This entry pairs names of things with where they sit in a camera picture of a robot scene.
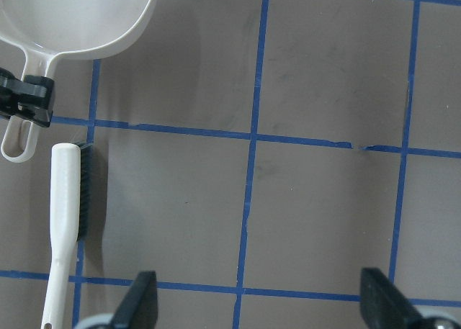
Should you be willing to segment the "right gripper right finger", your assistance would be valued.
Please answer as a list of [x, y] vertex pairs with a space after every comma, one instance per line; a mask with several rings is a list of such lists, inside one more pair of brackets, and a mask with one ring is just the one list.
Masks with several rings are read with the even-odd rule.
[[378, 268], [363, 268], [359, 310], [368, 328], [432, 328], [432, 320], [405, 298]]

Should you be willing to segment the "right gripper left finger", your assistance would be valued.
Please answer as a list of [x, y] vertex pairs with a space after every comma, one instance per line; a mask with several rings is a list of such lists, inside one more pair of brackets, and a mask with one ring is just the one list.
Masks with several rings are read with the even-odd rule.
[[155, 271], [140, 272], [109, 322], [109, 328], [155, 328], [158, 290]]

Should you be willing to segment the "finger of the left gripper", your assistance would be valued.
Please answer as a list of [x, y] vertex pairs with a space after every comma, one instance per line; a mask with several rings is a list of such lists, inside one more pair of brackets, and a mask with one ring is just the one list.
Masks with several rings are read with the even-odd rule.
[[1, 116], [15, 116], [40, 127], [49, 127], [53, 116], [55, 82], [43, 76], [26, 75], [23, 80], [1, 68]]

